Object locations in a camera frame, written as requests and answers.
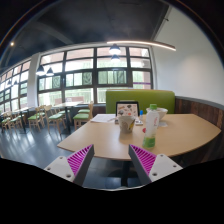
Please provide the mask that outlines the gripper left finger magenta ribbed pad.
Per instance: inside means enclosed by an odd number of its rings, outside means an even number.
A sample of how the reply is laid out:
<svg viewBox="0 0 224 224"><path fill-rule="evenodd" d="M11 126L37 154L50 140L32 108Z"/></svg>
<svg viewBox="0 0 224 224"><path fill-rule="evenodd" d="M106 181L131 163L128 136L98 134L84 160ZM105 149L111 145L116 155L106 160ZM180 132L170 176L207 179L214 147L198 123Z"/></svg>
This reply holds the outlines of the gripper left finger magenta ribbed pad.
<svg viewBox="0 0 224 224"><path fill-rule="evenodd" d="M91 144L68 157L59 156L45 168L45 171L82 186L93 156L94 145Z"/></svg>

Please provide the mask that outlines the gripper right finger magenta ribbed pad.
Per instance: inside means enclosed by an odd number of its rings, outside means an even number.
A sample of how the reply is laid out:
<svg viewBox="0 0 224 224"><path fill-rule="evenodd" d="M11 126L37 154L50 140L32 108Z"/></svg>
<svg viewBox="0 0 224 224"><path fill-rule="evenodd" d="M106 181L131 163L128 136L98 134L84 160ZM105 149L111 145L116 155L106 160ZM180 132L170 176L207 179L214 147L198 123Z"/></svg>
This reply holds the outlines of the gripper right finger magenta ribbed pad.
<svg viewBox="0 0 224 224"><path fill-rule="evenodd" d="M182 169L165 154L155 155L132 144L129 145L129 156L142 185L147 185Z"/></svg>

